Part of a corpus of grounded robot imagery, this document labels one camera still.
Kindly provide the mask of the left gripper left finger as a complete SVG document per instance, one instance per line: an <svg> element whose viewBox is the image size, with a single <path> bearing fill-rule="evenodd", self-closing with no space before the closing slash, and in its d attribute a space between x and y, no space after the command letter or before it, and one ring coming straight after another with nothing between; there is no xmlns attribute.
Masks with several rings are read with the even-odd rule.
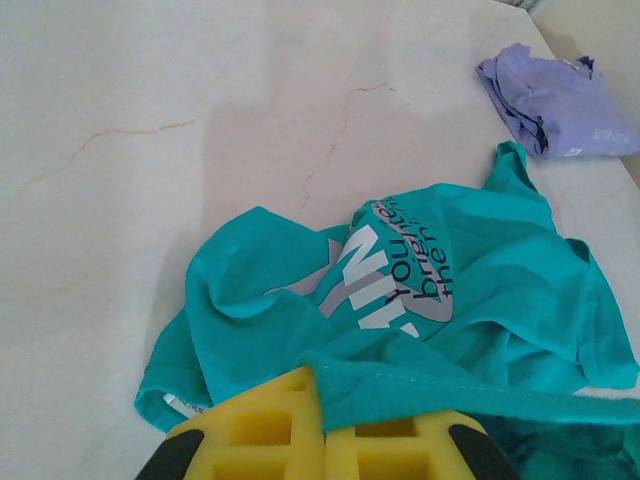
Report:
<svg viewBox="0 0 640 480"><path fill-rule="evenodd" d="M324 480L314 376L298 368L175 426L134 480Z"/></svg>

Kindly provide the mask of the teal t-shirt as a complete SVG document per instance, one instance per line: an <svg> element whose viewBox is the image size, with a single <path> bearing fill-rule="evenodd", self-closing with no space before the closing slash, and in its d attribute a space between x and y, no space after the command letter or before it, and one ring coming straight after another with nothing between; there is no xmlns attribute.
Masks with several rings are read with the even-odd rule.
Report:
<svg viewBox="0 0 640 480"><path fill-rule="evenodd" d="M168 431L299 367L325 431L444 409L484 424L522 480L640 480L640 364L588 246L561 236L523 148L479 189L371 200L316 231L264 208L193 257L134 406Z"/></svg>

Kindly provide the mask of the white table cover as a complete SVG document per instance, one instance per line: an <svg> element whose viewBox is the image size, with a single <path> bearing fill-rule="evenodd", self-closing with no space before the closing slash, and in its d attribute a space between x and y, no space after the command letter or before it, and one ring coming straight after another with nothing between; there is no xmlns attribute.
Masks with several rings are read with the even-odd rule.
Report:
<svg viewBox="0 0 640 480"><path fill-rule="evenodd" d="M0 480L132 480L186 268L264 206L314 229L478 186L475 66L551 49L495 0L0 0Z"/></svg>

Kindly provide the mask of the folded lavender t-shirt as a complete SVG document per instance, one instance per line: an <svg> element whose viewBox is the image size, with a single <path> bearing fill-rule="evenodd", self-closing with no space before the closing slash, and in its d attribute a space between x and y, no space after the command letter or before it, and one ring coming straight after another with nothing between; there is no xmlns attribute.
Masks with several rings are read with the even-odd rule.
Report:
<svg viewBox="0 0 640 480"><path fill-rule="evenodd" d="M640 129L609 95L595 60L530 55L516 43L476 74L516 142L532 156L620 157L640 152Z"/></svg>

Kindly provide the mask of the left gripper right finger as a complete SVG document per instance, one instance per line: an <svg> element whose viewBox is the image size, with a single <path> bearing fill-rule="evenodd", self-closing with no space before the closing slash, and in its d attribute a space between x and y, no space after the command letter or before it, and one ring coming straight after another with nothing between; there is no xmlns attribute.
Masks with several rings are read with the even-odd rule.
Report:
<svg viewBox="0 0 640 480"><path fill-rule="evenodd" d="M473 418L452 410L334 430L325 480L520 480Z"/></svg>

